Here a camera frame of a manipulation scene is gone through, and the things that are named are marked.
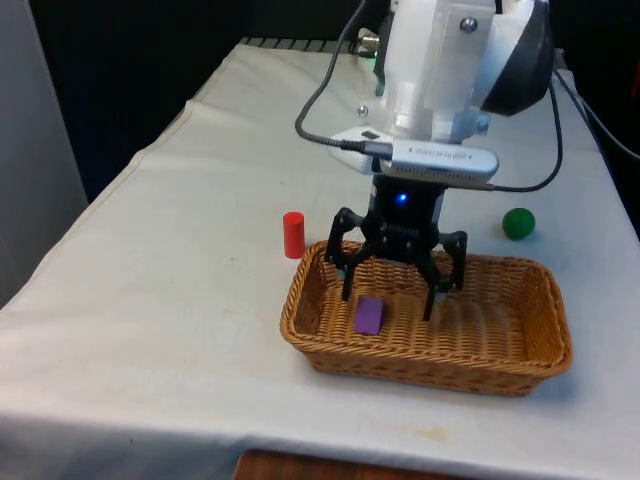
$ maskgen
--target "blue led light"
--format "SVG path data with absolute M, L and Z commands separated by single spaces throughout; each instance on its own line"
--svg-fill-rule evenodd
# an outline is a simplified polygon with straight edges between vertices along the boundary
M 405 203 L 407 203 L 408 199 L 409 196 L 406 193 L 399 193 L 398 195 L 396 195 L 396 203 L 398 205 L 404 205 Z

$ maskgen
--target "green ball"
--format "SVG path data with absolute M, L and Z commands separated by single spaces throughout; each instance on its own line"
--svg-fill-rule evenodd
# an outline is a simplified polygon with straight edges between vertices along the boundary
M 526 208 L 509 210 L 502 218 L 502 230 L 511 240 L 522 240 L 536 228 L 536 217 Z

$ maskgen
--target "metal screw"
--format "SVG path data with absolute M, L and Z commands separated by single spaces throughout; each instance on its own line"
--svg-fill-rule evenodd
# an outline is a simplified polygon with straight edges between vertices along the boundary
M 465 17 L 460 21 L 460 30 L 464 33 L 473 33 L 478 29 L 478 20 L 473 17 Z
M 356 113 L 357 113 L 358 117 L 360 117 L 360 118 L 368 117 L 369 116 L 369 107 L 367 107 L 366 105 L 360 105 L 358 107 L 358 110 L 357 110 Z
M 486 120 L 480 120 L 476 124 L 476 131 L 478 133 L 486 133 L 487 130 L 489 130 L 489 122 L 487 122 Z

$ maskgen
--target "wooden floor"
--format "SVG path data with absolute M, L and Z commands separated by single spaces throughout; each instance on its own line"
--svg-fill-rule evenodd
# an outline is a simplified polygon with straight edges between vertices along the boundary
M 263 451 L 247 452 L 242 455 L 233 478 L 234 480 L 456 480 L 454 477 L 435 473 L 395 470 Z

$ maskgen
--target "basket rim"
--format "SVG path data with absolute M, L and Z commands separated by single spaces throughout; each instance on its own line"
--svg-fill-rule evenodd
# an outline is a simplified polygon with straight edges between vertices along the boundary
M 562 302 L 560 289 L 556 285 L 553 275 L 548 268 L 534 260 L 519 257 L 499 257 L 491 255 L 469 254 L 472 260 L 482 260 L 491 262 L 524 262 L 532 268 L 540 270 L 547 279 L 547 286 L 554 301 L 555 326 L 558 330 L 563 353 L 553 362 L 539 360 L 526 360 L 522 362 L 486 357 L 482 355 L 462 354 L 455 352 L 434 352 L 428 350 L 417 350 L 411 347 L 388 346 L 384 344 L 370 343 L 362 340 L 327 340 L 321 339 L 317 335 L 299 333 L 294 326 L 295 313 L 297 309 L 297 299 L 299 290 L 306 276 L 309 274 L 311 264 L 314 259 L 326 249 L 327 241 L 313 244 L 302 258 L 294 276 L 287 300 L 282 309 L 280 318 L 280 332 L 283 338 L 293 345 L 294 348 L 303 353 L 345 353 L 350 355 L 362 355 L 369 358 L 393 359 L 401 358 L 411 362 L 428 361 L 440 365 L 457 365 L 466 367 L 476 367 L 485 370 L 500 371 L 502 373 L 524 374 L 536 377 L 550 377 L 565 372 L 572 360 L 571 338 L 566 321 L 566 314 Z M 349 247 L 357 247 L 358 242 L 344 242 Z

